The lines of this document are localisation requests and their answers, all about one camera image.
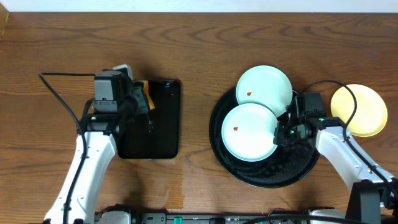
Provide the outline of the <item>green and yellow sponge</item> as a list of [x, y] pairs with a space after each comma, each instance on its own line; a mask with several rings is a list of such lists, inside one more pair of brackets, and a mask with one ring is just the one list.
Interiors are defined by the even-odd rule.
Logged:
[[150, 94], [149, 94], [149, 81], [148, 80], [138, 80], [138, 81], [136, 81], [136, 83], [142, 84], [143, 92], [147, 98], [149, 109], [154, 110], [155, 104], [152, 101], [152, 98], [150, 97]]

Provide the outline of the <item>yellow plate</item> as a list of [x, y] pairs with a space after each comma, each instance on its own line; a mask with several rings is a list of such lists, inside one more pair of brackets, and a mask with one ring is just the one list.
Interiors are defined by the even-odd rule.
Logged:
[[[357, 102], [357, 110], [348, 125], [348, 130], [352, 135], [359, 137], [370, 137], [381, 132], [388, 118], [384, 100], [367, 86], [350, 84], [348, 88], [354, 93]], [[347, 123], [354, 110], [354, 100], [345, 87], [339, 88], [333, 94], [330, 109], [334, 117], [339, 117]]]

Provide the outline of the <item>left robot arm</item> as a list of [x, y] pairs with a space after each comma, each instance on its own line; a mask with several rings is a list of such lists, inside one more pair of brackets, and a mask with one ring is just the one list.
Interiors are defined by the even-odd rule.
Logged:
[[95, 96], [80, 119], [58, 93], [76, 124], [76, 149], [62, 189], [44, 223], [94, 223], [104, 175], [123, 141], [127, 127], [139, 115], [154, 109], [142, 86], [133, 82], [126, 64], [92, 74]]

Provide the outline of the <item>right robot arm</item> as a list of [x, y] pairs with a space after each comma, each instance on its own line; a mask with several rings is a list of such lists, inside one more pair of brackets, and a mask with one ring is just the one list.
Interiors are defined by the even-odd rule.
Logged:
[[347, 219], [397, 223], [397, 178], [365, 152], [346, 123], [326, 115], [319, 93], [297, 94], [287, 115], [275, 129], [274, 144], [311, 147], [332, 164], [350, 191]]

